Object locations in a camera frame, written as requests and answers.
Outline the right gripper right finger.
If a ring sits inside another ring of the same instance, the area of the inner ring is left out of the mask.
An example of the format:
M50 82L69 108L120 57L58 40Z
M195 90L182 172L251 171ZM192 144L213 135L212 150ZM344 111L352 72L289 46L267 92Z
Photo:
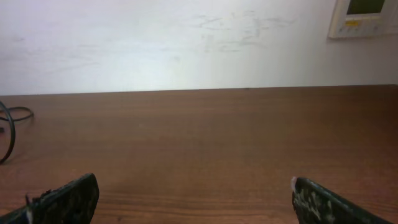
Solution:
M293 177L290 185L300 224L391 224L310 179Z

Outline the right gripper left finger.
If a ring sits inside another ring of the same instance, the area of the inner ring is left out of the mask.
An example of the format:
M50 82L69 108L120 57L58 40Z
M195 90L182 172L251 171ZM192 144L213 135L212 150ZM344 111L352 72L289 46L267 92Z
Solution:
M25 205L1 216L1 224L90 224L99 199L93 173L85 174L39 197L25 196Z

